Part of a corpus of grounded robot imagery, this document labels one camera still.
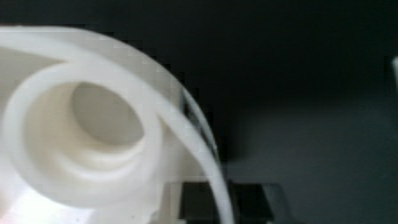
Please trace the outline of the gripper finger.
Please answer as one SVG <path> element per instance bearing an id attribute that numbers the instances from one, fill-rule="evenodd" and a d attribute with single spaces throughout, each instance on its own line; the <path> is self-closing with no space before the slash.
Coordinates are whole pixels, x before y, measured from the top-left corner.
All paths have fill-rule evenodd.
<path id="1" fill-rule="evenodd" d="M 275 183 L 227 183 L 234 224 L 291 224 L 284 190 Z M 177 207 L 181 224 L 222 224 L 208 183 L 186 182 Z"/>

